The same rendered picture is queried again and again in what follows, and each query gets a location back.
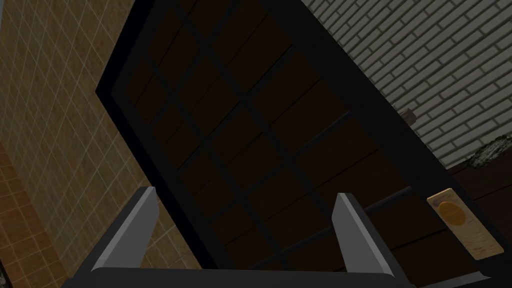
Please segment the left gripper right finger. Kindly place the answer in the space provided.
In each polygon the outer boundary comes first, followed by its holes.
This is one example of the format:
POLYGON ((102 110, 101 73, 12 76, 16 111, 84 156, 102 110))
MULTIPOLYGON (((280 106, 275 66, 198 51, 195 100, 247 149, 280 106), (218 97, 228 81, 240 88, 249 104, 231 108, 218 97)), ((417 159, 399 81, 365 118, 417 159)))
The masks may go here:
POLYGON ((353 194, 337 194, 331 221, 349 273, 387 274, 396 280, 408 279, 353 194))

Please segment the dark brown panelled door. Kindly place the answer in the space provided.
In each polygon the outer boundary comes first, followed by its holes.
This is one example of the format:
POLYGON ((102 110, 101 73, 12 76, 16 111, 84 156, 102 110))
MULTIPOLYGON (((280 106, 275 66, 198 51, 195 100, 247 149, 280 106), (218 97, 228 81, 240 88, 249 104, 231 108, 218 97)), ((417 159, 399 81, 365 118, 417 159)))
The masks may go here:
POLYGON ((345 272, 331 216, 350 193, 421 288, 477 266, 427 198, 454 181, 301 0, 135 0, 111 96, 143 170, 207 268, 345 272))

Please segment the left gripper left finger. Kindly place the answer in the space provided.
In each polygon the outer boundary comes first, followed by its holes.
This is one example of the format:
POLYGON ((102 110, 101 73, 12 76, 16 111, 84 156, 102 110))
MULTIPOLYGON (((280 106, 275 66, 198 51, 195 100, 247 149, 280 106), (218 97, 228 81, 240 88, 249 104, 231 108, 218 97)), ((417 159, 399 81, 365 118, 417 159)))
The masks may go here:
POLYGON ((97 268, 139 268, 159 218, 156 188, 140 187, 74 274, 97 268))

